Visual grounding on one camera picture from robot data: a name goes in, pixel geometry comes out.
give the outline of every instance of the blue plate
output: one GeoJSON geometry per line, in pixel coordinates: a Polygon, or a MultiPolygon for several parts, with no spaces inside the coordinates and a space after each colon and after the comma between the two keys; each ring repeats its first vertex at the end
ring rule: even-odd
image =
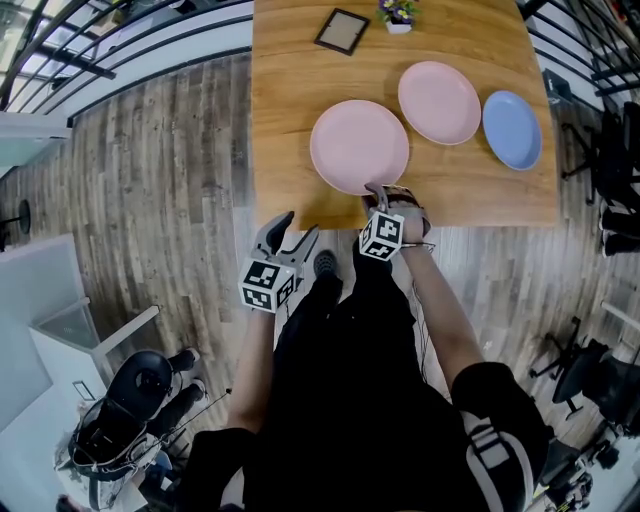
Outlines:
{"type": "Polygon", "coordinates": [[[540,158],[540,125],[533,109],[517,94],[498,91],[489,96],[482,126],[493,152],[512,169],[527,171],[540,158]]]}

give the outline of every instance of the office chair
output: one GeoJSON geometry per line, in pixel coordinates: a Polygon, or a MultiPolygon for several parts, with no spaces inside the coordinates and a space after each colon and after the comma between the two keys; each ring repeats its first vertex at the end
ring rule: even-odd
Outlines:
{"type": "Polygon", "coordinates": [[[583,391],[585,382],[591,378],[594,367],[609,350],[606,345],[602,345],[595,340],[591,340],[586,347],[578,345],[577,339],[581,321],[574,316],[571,322],[574,325],[574,329],[566,347],[562,347],[551,333],[547,333],[545,336],[545,340],[553,342],[560,351],[558,358],[539,372],[536,372],[533,368],[529,370],[529,376],[536,379],[554,368],[558,368],[555,374],[551,376],[552,380],[558,380],[551,401],[554,404],[567,402],[569,414],[566,420],[570,420],[582,411],[583,408],[576,407],[572,398],[583,391]]]}
{"type": "Polygon", "coordinates": [[[553,380],[558,380],[552,402],[567,402],[570,412],[567,420],[574,417],[582,407],[577,408],[573,397],[582,393],[594,402],[606,421],[619,427],[624,435],[640,435],[640,367],[623,363],[614,358],[611,350],[592,339],[586,347],[578,346],[577,339],[580,320],[573,318],[574,332],[566,348],[551,335],[560,349],[560,356],[544,370],[531,369],[533,378],[558,368],[553,380]]]}
{"type": "Polygon", "coordinates": [[[640,367],[603,356],[584,383],[582,394],[626,436],[640,435],[640,367]]]}
{"type": "Polygon", "coordinates": [[[554,438],[549,442],[547,462],[540,475],[540,484],[545,487],[559,488],[568,483],[580,471],[576,462],[580,450],[554,438]]]}
{"type": "Polygon", "coordinates": [[[594,204],[597,191],[609,206],[620,203],[629,212],[639,213],[640,195],[633,184],[640,183],[640,176],[634,176],[633,169],[640,168],[640,105],[625,103],[622,120],[617,114],[605,111],[599,132],[585,127],[590,133],[590,144],[572,124],[565,123],[562,129],[573,133],[585,156],[583,163],[571,172],[563,172],[562,178],[568,180],[590,169],[591,192],[587,204],[594,204]]]}

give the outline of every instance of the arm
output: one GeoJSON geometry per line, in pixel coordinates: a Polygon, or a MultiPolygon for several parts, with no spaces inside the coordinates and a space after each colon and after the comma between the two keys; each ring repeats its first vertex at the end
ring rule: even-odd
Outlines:
{"type": "Polygon", "coordinates": [[[424,247],[410,247],[402,249],[402,256],[416,284],[427,330],[451,391],[462,370],[483,361],[482,352],[462,306],[431,254],[424,247]]]}
{"type": "Polygon", "coordinates": [[[252,310],[233,383],[227,427],[258,433],[267,412],[273,374],[275,315],[252,310]]]}

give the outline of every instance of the white pot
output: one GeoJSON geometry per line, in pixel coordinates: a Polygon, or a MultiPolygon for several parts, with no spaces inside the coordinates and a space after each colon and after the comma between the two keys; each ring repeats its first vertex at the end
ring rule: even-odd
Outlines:
{"type": "Polygon", "coordinates": [[[387,30],[389,34],[406,34],[411,31],[410,23],[391,23],[387,21],[387,30]]]}

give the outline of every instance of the wooden table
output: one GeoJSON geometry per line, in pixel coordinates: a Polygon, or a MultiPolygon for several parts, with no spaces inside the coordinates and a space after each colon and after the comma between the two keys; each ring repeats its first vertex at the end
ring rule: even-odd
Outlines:
{"type": "Polygon", "coordinates": [[[425,206],[434,225],[549,226],[556,221],[556,159],[542,76],[513,0],[422,0],[413,31],[391,35],[374,0],[260,0],[255,4],[252,123],[258,220],[295,210],[296,226],[361,228],[360,198],[327,185],[309,156],[314,123],[348,99],[375,101],[404,124],[411,157],[398,182],[425,206]],[[371,18],[348,57],[313,43],[334,7],[371,18]],[[398,81],[412,64],[436,60],[461,71],[482,104],[508,89],[532,105],[543,154],[516,172],[492,153],[482,126],[458,146],[420,136],[402,116],[398,81]]]}

